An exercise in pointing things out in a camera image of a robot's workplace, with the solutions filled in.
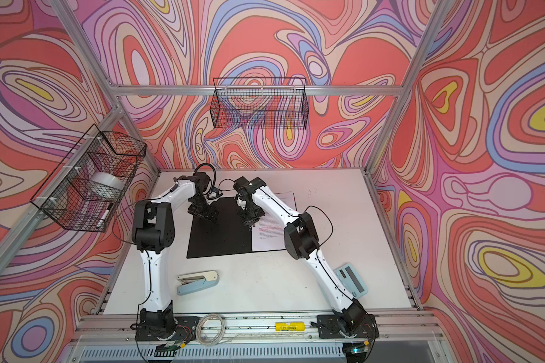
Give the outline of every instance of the colorful patterned wall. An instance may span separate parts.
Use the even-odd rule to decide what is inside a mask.
[[[313,85],[399,85],[433,3],[421,1],[78,2],[112,83],[211,84],[304,76]],[[392,103],[311,97],[306,131],[213,130],[210,97],[123,97],[160,168],[362,167]]]
[[[47,3],[0,4],[0,240],[78,137],[109,111]],[[123,205],[144,198],[151,179],[143,164]],[[0,277],[0,362],[54,362],[96,304],[120,248],[110,229],[72,232],[43,221]]]
[[[461,0],[372,169],[460,362],[545,362],[545,1]]]

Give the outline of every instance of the stapler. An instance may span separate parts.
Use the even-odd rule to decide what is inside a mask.
[[[178,276],[178,280],[182,283],[178,286],[178,295],[186,295],[215,286],[218,283],[218,273],[216,271],[188,273]]]

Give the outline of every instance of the wire basket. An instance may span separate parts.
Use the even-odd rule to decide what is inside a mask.
[[[302,77],[214,78],[214,128],[306,129],[309,101]]]
[[[31,202],[66,230],[105,232],[146,149],[144,142],[121,132],[99,131],[63,181],[43,198],[44,202],[39,206],[35,196],[54,171]],[[109,179],[109,174],[115,178],[113,183],[102,182],[102,178]]]

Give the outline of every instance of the robotic arm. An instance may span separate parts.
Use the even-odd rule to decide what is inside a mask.
[[[265,213],[269,213],[286,226],[287,252],[294,259],[303,261],[311,270],[337,317],[339,330],[343,335],[354,336],[368,314],[327,264],[311,216],[292,210],[260,178],[249,182],[241,177],[234,182],[234,189],[238,193],[236,202],[241,207],[239,215],[245,225],[253,225]],[[377,325],[372,328],[377,333]]]
[[[145,294],[147,299],[139,311],[136,338],[144,335],[169,338],[175,330],[173,305],[168,286],[166,255],[174,242],[175,228],[172,211],[186,200],[192,204],[188,212],[210,221],[216,221],[218,211],[208,205],[203,192],[210,184],[204,172],[174,179],[174,186],[152,200],[135,204],[131,238],[144,262]]]

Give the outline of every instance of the paper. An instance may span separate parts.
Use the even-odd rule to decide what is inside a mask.
[[[278,199],[294,210],[295,194],[276,193]],[[272,215],[265,214],[252,226],[252,251],[274,251],[285,249],[285,226],[281,225]]]

